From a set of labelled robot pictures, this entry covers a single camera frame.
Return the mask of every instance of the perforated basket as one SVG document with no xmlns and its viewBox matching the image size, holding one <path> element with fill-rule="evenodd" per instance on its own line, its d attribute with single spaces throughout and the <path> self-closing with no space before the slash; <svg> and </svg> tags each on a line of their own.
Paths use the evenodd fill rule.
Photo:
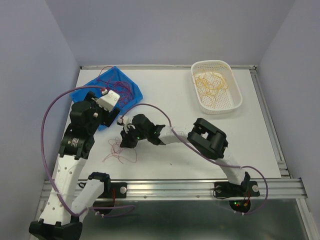
<svg viewBox="0 0 320 240">
<path fill-rule="evenodd" d="M 243 99 L 237 81 L 231 67 L 226 62 L 220 60 L 198 61 L 191 66 L 191 75 L 200 108 L 204 113 L 225 114 L 242 104 Z M 217 79 L 220 79 L 220 81 L 224 79 L 226 87 L 222 92 L 218 92 L 218 96 L 216 94 L 217 91 L 211 91 L 215 92 L 215 96 L 213 94 L 209 95 L 208 91 L 206 91 L 207 94 L 204 96 L 203 84 L 199 84 L 198 82 L 199 77 L 203 78 L 202 76 L 205 76 L 206 81 L 210 83 L 217 82 Z"/>
</svg>

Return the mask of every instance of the metal frame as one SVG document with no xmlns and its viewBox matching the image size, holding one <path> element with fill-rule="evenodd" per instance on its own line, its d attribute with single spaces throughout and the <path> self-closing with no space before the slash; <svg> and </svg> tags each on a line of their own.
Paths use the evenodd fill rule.
<svg viewBox="0 0 320 240">
<path fill-rule="evenodd" d="M 104 66 L 82 66 L 82 70 L 101 70 Z M 190 69 L 191 65 L 117 65 L 119 69 Z M 263 118 L 271 140 L 272 148 L 281 173 L 280 179 L 267 179 L 269 187 L 269 199 L 296 199 L 301 214 L 301 218 L 310 240 L 319 240 L 319 234 L 315 227 L 312 215 L 308 210 L 306 203 L 307 193 L 301 179 L 293 179 L 288 171 L 283 152 L 277 137 L 277 133 L 259 83 L 257 67 L 254 65 L 232 65 L 232 69 L 250 70 L 253 85 L 261 107 Z M 117 199 L 117 201 L 208 201 L 218 199 L 213 197 L 214 182 L 221 179 L 207 180 L 115 180 L 114 182 L 126 182 L 127 198 Z M 261 196 L 263 199 L 266 193 L 266 186 L 262 179 L 257 179 Z M 43 189 L 39 201 L 36 219 L 44 209 L 51 191 L 51 185 L 48 181 L 43 184 Z M 80 187 L 75 191 L 75 197 L 80 193 Z M 98 199 L 98 201 L 107 201 L 108 199 Z"/>
</svg>

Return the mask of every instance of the white basket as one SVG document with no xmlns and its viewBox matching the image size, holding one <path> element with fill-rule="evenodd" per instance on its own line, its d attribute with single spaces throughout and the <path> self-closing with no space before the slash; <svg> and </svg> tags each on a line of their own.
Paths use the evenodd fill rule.
<svg viewBox="0 0 320 240">
<path fill-rule="evenodd" d="M 223 77 L 227 84 L 227 89 L 219 99 L 215 101 L 214 107 L 208 106 L 210 96 L 200 97 L 200 88 L 196 85 L 195 77 L 198 77 L 203 72 L 216 72 L 218 75 Z M 193 79 L 193 85 L 198 97 L 200 108 L 206 114 L 225 114 L 231 112 L 232 110 L 238 108 L 242 104 L 242 95 L 239 90 L 237 81 L 234 74 L 232 73 L 231 67 L 224 61 L 220 60 L 208 60 L 208 61 L 198 61 L 191 66 L 191 74 Z M 206 77 L 208 81 L 215 80 L 214 76 Z"/>
</svg>

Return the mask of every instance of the blue bin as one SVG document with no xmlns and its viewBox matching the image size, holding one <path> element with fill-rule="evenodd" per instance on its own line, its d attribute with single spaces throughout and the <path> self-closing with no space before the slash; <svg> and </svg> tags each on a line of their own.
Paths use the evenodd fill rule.
<svg viewBox="0 0 320 240">
<path fill-rule="evenodd" d="M 118 86 L 114 85 L 115 82 L 128 83 L 128 85 L 130 87 L 130 91 L 133 95 L 133 100 L 131 99 L 126 104 L 124 104 L 121 101 L 123 94 L 120 93 L 124 90 L 124 87 L 119 86 L 119 85 Z M 113 68 L 110 68 L 108 71 L 101 74 L 99 76 L 99 79 L 98 79 L 98 77 L 96 77 L 95 79 L 93 79 L 90 82 L 88 82 L 87 84 L 85 84 L 85 86 L 88 86 L 88 85 L 106 87 L 108 90 L 113 90 L 116 93 L 119 93 L 120 100 L 116 104 L 116 107 L 121 109 L 120 115 L 123 114 L 126 110 L 128 110 L 133 105 L 137 104 L 138 102 L 140 102 L 143 99 L 143 96 L 142 96 L 142 93 L 141 93 L 139 87 L 130 78 L 128 78 L 122 71 L 120 71 L 120 69 L 117 68 L 116 66 L 114 66 Z M 79 101 L 83 101 L 89 91 L 94 92 L 94 94 L 96 95 L 97 98 L 100 98 L 102 96 L 101 91 L 98 88 L 79 89 L 79 90 L 74 91 L 73 93 L 70 94 L 72 101 L 74 103 L 79 102 Z M 106 128 L 106 126 L 100 125 L 98 130 L 101 131 L 105 128 Z"/>
</svg>

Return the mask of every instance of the yellow string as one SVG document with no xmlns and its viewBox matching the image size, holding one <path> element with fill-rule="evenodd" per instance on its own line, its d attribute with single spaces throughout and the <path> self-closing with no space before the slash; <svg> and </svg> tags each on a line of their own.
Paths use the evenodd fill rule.
<svg viewBox="0 0 320 240">
<path fill-rule="evenodd" d="M 193 73 L 193 78 L 202 104 L 215 109 L 218 100 L 227 93 L 228 89 L 223 74 L 214 70 L 201 69 Z"/>
</svg>

